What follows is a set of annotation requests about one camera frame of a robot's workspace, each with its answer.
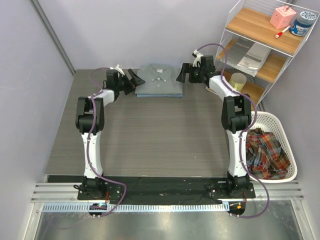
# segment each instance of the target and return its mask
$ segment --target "shirt collar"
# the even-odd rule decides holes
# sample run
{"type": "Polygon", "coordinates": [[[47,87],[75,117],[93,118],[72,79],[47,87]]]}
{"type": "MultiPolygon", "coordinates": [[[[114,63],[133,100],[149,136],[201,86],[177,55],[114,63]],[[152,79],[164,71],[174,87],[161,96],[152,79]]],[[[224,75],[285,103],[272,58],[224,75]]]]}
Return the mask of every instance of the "shirt collar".
{"type": "Polygon", "coordinates": [[[170,79],[174,74],[173,67],[168,65],[149,64],[146,69],[152,79],[160,78],[162,81],[170,79]]]}

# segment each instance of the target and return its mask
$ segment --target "white plastic basket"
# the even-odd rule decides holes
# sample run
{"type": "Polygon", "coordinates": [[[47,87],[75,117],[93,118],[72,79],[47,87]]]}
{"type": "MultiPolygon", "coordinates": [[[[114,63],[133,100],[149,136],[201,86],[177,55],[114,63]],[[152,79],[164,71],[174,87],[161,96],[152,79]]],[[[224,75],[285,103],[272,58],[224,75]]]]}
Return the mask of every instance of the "white plastic basket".
{"type": "MultiPolygon", "coordinates": [[[[255,112],[251,112],[252,120],[255,117],[255,112]]],[[[284,128],[281,125],[280,120],[273,114],[265,112],[265,111],[258,111],[256,122],[252,126],[251,129],[261,128],[265,132],[271,132],[274,134],[276,139],[281,144],[282,149],[288,156],[290,160],[290,167],[288,169],[287,174],[285,175],[284,179],[275,179],[275,180],[269,180],[269,179],[261,179],[261,182],[268,183],[268,184],[279,184],[279,183],[286,183],[290,182],[297,176],[297,164],[295,161],[295,158],[292,154],[287,136],[285,134],[284,128]]]]}

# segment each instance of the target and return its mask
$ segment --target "pink box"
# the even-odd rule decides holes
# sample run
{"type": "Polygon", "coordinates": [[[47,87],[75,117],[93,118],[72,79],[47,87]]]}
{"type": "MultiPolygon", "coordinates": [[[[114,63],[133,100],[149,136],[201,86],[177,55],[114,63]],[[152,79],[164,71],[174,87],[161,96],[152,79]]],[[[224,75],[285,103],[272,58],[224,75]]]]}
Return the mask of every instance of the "pink box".
{"type": "Polygon", "coordinates": [[[282,29],[290,25],[291,20],[295,17],[296,11],[289,6],[281,6],[274,10],[270,23],[276,29],[282,29]]]}

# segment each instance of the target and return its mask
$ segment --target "beige mug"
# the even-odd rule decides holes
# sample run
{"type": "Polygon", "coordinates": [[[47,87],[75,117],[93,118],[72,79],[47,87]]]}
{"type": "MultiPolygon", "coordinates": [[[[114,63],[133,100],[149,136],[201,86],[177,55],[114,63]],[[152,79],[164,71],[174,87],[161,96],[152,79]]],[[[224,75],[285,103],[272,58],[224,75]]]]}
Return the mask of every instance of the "beige mug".
{"type": "Polygon", "coordinates": [[[236,91],[240,92],[244,88],[246,82],[247,77],[240,72],[236,72],[231,75],[229,83],[236,91]]]}

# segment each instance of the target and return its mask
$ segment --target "wooden shelf board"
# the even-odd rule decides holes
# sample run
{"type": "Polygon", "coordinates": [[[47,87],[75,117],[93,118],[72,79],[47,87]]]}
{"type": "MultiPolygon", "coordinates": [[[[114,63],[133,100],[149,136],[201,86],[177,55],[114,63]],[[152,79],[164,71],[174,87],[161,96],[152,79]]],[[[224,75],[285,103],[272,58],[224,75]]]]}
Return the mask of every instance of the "wooden shelf board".
{"type": "MultiPolygon", "coordinates": [[[[231,41],[225,46],[225,50],[229,51],[229,49],[237,42],[237,39],[233,38],[231,41]]],[[[223,56],[225,55],[225,52],[222,51],[217,59],[221,60],[223,56]]],[[[281,71],[281,68],[285,64],[286,58],[276,55],[274,53],[270,53],[268,58],[266,59],[264,65],[261,67],[261,69],[258,71],[256,76],[258,78],[261,78],[263,80],[266,80],[269,83],[274,83],[278,74],[281,71]]]]}
{"type": "MultiPolygon", "coordinates": [[[[225,71],[223,75],[224,75],[225,79],[229,82],[232,73],[225,71]]],[[[250,98],[254,101],[255,104],[257,104],[260,97],[264,93],[264,88],[260,87],[258,85],[255,85],[252,82],[247,81],[246,84],[244,85],[243,89],[241,90],[241,93],[249,94],[250,98]]]]}
{"type": "Polygon", "coordinates": [[[270,23],[270,18],[269,15],[244,7],[226,26],[226,29],[293,56],[303,37],[286,31],[280,38],[275,38],[283,28],[276,29],[270,23]]]}

